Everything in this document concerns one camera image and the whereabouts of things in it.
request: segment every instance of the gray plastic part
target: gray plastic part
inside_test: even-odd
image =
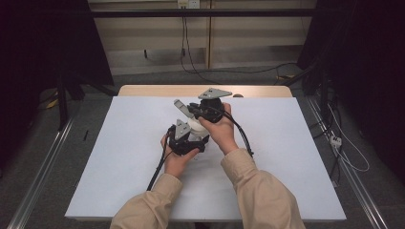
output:
[[[187,135],[190,132],[191,132],[190,125],[178,119],[176,124],[175,139],[179,140],[182,136]]]
[[[188,117],[193,117],[194,115],[188,112],[187,107],[182,103],[179,99],[175,99],[174,102],[175,106],[179,108],[179,110]]]
[[[210,88],[207,91],[205,91],[204,93],[200,94],[199,99],[214,99],[214,98],[224,97],[224,96],[228,96],[228,95],[232,95],[232,92],[227,92],[227,91],[223,91],[223,90],[219,90],[219,89]]]

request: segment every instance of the beige jacket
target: beige jacket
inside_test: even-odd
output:
[[[245,149],[229,153],[221,164],[236,191],[245,229],[305,228],[294,195],[275,176],[259,171]],[[152,191],[122,206],[111,228],[166,228],[181,187],[177,178],[161,175]]]

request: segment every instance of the gray floor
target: gray floor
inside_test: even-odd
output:
[[[238,68],[232,71],[258,71],[270,67]],[[294,74],[298,71],[293,66],[282,67],[280,75]],[[202,77],[222,84],[272,85],[276,82],[276,71],[263,73],[202,73]],[[201,79],[198,75],[185,72],[143,73],[137,75],[115,76],[118,89],[124,84],[212,84]],[[109,222],[80,222],[64,218],[70,199],[75,191],[75,184],[80,179],[87,159],[96,142],[97,134],[107,114],[111,97],[83,86],[86,97],[83,101],[69,101],[70,111],[79,107],[77,117],[65,144],[59,153],[51,174],[47,178],[31,215],[26,222],[26,228],[108,228]],[[297,98],[303,115],[309,125],[316,123],[308,98],[303,96],[300,84],[291,87]],[[365,154],[371,169],[358,173],[373,200],[381,211],[390,228],[402,228],[405,225],[405,188],[393,173],[376,156],[373,146],[363,139],[345,107],[339,107],[342,113],[343,128],[349,139]],[[58,127],[57,107],[44,110],[38,108],[37,116],[29,130],[21,148],[4,169],[0,180],[0,228],[6,228],[28,191],[36,172],[51,147]],[[313,135],[321,132],[319,128],[311,129]],[[315,144],[329,171],[333,164],[330,146],[324,137],[315,139]],[[364,161],[358,153],[344,140],[344,149],[352,164],[364,167]],[[337,171],[333,180],[337,180]],[[360,204],[345,174],[341,173],[339,186],[335,188],[342,203],[347,220],[340,222],[318,223],[306,222],[308,228],[373,228],[363,206]],[[173,224],[172,228],[182,228]]]

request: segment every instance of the hand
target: hand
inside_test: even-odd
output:
[[[166,135],[164,135],[160,141],[161,147],[164,147],[165,139]],[[196,156],[199,151],[200,150],[196,148],[184,156],[179,156],[174,153],[168,145],[166,145],[166,150],[164,153],[164,157],[166,158],[164,161],[164,172],[176,178],[180,178],[182,172],[184,172],[187,162]]]
[[[231,115],[230,105],[223,103],[224,109]],[[218,144],[224,155],[227,155],[233,150],[239,149],[235,141],[233,122],[227,117],[221,118],[217,123],[212,123],[205,120],[203,117],[199,117],[200,123],[211,134],[212,139]]]

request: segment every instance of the right hand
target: right hand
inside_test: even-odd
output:
[[[226,112],[231,114],[230,105],[223,103]],[[227,117],[221,118],[217,123],[212,123],[205,120],[203,117],[199,117],[200,123],[211,134],[212,139],[218,144],[224,155],[227,155],[233,150],[239,149],[235,141],[233,123]]]

